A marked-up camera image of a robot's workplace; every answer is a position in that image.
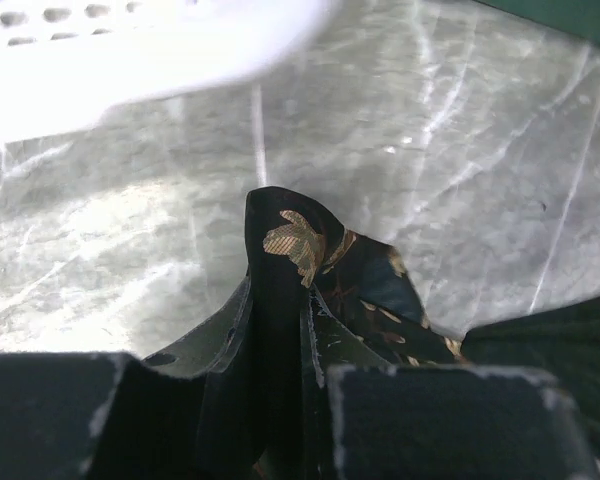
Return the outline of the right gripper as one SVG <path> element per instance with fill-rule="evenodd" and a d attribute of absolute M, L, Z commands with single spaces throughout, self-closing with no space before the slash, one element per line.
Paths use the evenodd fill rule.
<path fill-rule="evenodd" d="M 579 405 L 600 459 L 600 296 L 471 329 L 462 354 L 475 363 L 540 368 Z"/>

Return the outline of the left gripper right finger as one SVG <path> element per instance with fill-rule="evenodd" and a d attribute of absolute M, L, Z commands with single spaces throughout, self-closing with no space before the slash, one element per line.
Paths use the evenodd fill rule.
<path fill-rule="evenodd" d="M 306 479 L 596 479 L 573 399 L 545 371 L 399 367 L 311 293 L 301 315 Z"/>

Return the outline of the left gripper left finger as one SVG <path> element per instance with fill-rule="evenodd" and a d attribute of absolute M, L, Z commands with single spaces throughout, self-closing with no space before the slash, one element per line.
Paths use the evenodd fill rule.
<path fill-rule="evenodd" d="M 250 284 L 146 359 L 0 353 L 0 479 L 245 479 Z"/>

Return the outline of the black gold floral tie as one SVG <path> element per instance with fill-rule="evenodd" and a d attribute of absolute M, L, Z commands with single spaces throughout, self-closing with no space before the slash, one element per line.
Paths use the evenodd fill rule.
<path fill-rule="evenodd" d="M 332 479 L 329 363 L 318 330 L 342 326 L 350 352 L 392 365 L 461 363 L 461 344 L 432 330 L 394 247 L 347 229 L 307 196 L 250 192 L 245 245 L 257 419 L 239 476 Z"/>

